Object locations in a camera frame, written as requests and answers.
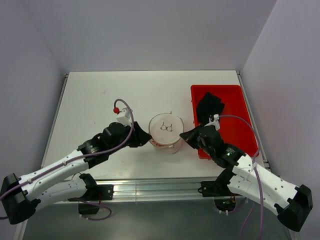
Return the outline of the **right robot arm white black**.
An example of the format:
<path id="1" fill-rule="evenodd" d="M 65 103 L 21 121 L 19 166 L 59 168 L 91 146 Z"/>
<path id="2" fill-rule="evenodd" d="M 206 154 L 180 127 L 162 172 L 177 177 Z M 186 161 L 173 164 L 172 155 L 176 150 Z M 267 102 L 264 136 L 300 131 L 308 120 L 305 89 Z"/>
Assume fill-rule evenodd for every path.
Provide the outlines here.
<path id="1" fill-rule="evenodd" d="M 289 183 L 253 162 L 241 149 L 224 142 L 213 125 L 199 125 L 180 137 L 223 168 L 216 180 L 201 182 L 198 191 L 203 197 L 241 195 L 270 210 L 288 229 L 302 229 L 313 208 L 310 188 Z"/>

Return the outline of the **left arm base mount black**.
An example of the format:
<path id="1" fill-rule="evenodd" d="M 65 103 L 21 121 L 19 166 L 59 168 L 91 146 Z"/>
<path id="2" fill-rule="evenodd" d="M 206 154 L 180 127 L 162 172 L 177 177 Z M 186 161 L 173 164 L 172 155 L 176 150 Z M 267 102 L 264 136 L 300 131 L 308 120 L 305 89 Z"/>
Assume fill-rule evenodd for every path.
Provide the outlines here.
<path id="1" fill-rule="evenodd" d="M 113 199 L 114 186 L 112 184 L 99 184 L 97 186 L 97 197 L 99 201 L 110 201 Z"/>

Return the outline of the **white mesh laundry bag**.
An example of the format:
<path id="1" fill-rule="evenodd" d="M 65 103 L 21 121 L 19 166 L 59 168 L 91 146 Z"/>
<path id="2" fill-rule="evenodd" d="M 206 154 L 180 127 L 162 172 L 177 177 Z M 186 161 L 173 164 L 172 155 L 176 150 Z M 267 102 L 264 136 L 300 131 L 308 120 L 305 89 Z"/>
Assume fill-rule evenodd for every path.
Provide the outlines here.
<path id="1" fill-rule="evenodd" d="M 155 115 L 148 124 L 148 133 L 160 144 L 174 144 L 173 148 L 154 147 L 155 150 L 166 154 L 175 154 L 182 146 L 180 134 L 185 130 L 183 120 L 172 111 Z"/>

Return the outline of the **pink bra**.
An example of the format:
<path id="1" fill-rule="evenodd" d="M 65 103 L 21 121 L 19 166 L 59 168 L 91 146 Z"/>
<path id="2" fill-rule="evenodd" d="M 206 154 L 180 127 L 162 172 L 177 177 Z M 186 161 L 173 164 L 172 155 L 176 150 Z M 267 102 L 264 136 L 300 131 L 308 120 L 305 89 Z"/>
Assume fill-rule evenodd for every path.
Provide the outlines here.
<path id="1" fill-rule="evenodd" d="M 173 148 L 174 147 L 174 144 L 162 144 L 154 141 L 153 139 L 151 139 L 149 142 L 156 148 Z"/>

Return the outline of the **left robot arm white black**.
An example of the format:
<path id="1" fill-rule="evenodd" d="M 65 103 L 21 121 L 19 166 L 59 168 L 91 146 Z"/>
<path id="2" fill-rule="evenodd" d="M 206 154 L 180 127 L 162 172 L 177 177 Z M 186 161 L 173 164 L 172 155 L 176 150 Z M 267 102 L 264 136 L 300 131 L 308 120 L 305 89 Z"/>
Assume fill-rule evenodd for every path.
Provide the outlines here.
<path id="1" fill-rule="evenodd" d="M 113 122 L 61 160 L 23 176 L 7 175 L 0 189 L 5 218 L 16 225 L 48 205 L 69 199 L 95 198 L 96 181 L 83 172 L 107 161 L 122 148 L 142 147 L 151 138 L 137 122 L 127 126 Z"/>

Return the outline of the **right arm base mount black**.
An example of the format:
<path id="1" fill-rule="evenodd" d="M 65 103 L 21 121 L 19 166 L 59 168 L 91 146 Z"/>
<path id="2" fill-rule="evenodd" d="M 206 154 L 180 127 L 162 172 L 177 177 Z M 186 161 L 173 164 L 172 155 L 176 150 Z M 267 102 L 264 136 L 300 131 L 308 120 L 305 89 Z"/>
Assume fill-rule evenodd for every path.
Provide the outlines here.
<path id="1" fill-rule="evenodd" d="M 227 196 L 228 192 L 225 187 L 221 185 L 218 181 L 202 181 L 197 192 L 202 195 L 202 197 L 223 197 Z"/>

